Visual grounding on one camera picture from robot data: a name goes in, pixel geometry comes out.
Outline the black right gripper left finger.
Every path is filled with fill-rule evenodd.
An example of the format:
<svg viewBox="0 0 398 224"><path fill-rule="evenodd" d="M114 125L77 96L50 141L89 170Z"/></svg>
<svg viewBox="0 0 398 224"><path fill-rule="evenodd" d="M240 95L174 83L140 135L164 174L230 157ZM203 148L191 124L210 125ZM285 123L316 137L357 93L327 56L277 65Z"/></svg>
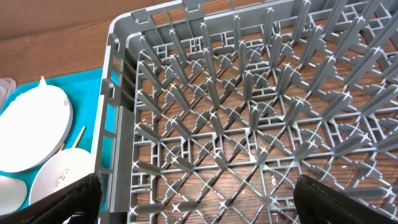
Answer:
<svg viewBox="0 0 398 224"><path fill-rule="evenodd" d="M91 173L76 182L1 219L1 224L96 223L103 199L98 174Z"/></svg>

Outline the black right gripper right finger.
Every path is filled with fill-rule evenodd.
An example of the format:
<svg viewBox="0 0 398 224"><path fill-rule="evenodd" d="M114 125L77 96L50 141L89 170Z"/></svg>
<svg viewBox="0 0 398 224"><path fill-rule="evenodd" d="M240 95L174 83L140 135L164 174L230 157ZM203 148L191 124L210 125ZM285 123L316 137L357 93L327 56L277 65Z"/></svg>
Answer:
<svg viewBox="0 0 398 224"><path fill-rule="evenodd" d="M294 189L294 204L301 223L394 224L388 218L329 186L300 175Z"/></svg>

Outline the grey rice bowl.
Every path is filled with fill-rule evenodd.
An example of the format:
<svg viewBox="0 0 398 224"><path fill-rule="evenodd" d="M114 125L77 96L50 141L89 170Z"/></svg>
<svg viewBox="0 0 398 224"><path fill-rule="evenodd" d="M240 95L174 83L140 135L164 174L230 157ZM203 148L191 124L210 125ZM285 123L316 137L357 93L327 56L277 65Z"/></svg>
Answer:
<svg viewBox="0 0 398 224"><path fill-rule="evenodd" d="M91 173L91 154L79 148L64 149L38 171L29 194L29 205Z"/></svg>

